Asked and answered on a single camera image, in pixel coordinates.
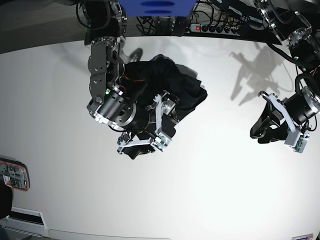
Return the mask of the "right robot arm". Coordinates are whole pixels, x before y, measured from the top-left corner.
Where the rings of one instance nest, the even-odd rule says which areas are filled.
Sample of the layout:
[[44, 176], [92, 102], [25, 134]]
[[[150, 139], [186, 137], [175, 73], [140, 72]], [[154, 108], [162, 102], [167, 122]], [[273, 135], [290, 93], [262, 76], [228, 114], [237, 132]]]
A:
[[87, 29], [86, 44], [90, 46], [90, 116], [119, 133], [119, 154], [134, 159], [163, 152], [172, 140], [164, 124], [178, 121], [178, 99], [165, 88], [154, 88], [147, 79], [134, 80], [125, 73], [124, 8], [117, 0], [78, 0], [75, 14]]

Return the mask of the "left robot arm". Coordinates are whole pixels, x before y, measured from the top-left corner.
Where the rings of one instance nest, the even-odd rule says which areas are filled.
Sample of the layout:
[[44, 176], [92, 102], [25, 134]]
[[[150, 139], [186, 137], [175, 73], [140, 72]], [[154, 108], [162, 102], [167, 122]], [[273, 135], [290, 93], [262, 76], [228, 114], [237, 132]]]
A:
[[250, 137], [259, 144], [283, 141], [298, 149], [306, 142], [310, 119], [320, 112], [320, 17], [318, 0], [255, 0], [263, 24], [287, 47], [286, 54], [272, 43], [268, 47], [301, 70], [293, 83], [294, 94], [283, 100], [274, 93], [260, 91], [266, 101]]

